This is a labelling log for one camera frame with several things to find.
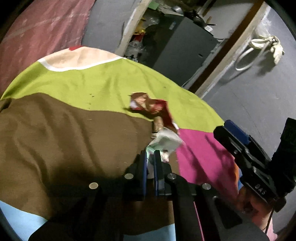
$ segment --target green object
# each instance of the green object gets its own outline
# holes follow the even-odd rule
[[[159,5],[159,3],[155,2],[155,1],[152,1],[152,2],[149,4],[148,8],[153,9],[153,10],[156,10],[157,7],[158,7],[158,5]]]
[[[62,56],[65,60],[74,58]],[[83,110],[114,111],[151,121],[142,113],[129,110],[130,94],[144,92],[152,99],[168,102],[168,110],[179,128],[213,132],[216,126],[224,123],[195,94],[155,70],[128,59],[67,71],[47,65],[52,70],[38,61],[26,68],[11,82],[1,100],[44,93]]]

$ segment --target pink fabric sheet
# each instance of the pink fabric sheet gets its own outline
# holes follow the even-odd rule
[[[35,0],[0,43],[0,96],[38,59],[80,45],[95,0]]]

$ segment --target blanket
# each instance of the blanket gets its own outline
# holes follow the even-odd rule
[[[81,44],[95,0],[34,0],[0,43],[0,95],[25,68],[53,52]]]
[[[173,172],[234,200],[238,168],[214,139],[223,120],[210,106],[142,64],[77,46],[30,65],[1,97],[1,202],[46,221],[77,202],[73,190],[122,176],[151,141],[152,119],[129,108],[134,92],[167,102],[184,141]],[[174,223],[171,203],[153,202],[126,208],[124,234]]]

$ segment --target pink fabric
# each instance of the pink fabric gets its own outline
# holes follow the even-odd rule
[[[80,45],[95,0],[35,0],[0,43],[0,96],[38,59]]]
[[[269,228],[267,231],[267,237],[269,238],[270,241],[275,241],[277,239],[277,235],[274,233],[274,226],[272,224],[272,219],[269,224]]]
[[[234,200],[238,194],[233,156],[213,133],[180,129],[185,144],[177,149],[179,170],[188,182],[209,183],[222,195]]]

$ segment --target gray floor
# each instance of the gray floor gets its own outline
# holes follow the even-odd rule
[[[268,19],[269,32],[279,37],[286,52],[279,64],[275,66],[267,53],[245,72],[231,68],[204,100],[224,120],[231,119],[251,134],[271,157],[287,117],[296,118],[296,41],[273,9]],[[275,231],[285,227],[295,210],[296,190],[274,214]]]
[[[91,9],[82,45],[115,52],[133,10],[141,0],[97,0]]]

